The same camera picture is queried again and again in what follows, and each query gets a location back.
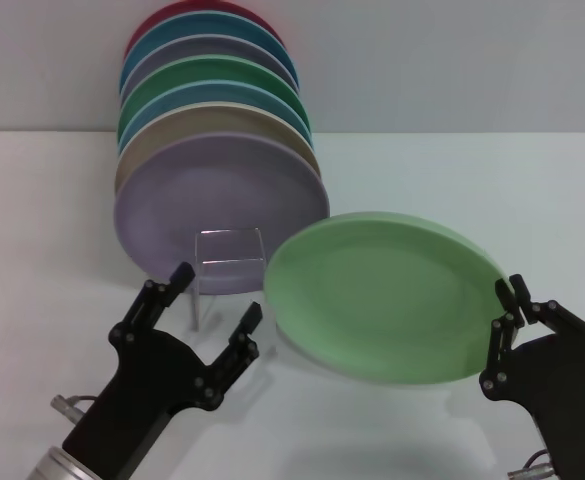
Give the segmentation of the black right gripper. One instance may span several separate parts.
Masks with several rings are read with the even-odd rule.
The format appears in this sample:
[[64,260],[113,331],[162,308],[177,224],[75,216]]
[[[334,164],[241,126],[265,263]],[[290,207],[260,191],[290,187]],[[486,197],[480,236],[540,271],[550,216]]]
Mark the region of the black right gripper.
[[[585,479],[585,321],[556,300],[534,301],[520,274],[497,280],[494,289],[503,313],[491,321],[481,391],[496,398],[503,386],[501,398],[534,420],[555,474]],[[512,350],[525,321],[555,335]]]

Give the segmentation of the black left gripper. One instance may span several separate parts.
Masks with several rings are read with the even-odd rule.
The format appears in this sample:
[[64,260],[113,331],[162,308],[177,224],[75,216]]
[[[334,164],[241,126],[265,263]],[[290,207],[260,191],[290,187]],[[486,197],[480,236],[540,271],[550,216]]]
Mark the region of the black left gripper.
[[109,332],[118,353],[116,373],[64,440],[64,451],[99,478],[131,477],[174,415],[194,405],[216,410],[259,357],[250,337],[263,319],[257,302],[207,366],[189,346],[154,330],[194,279],[193,267],[182,262],[168,283],[146,280]]

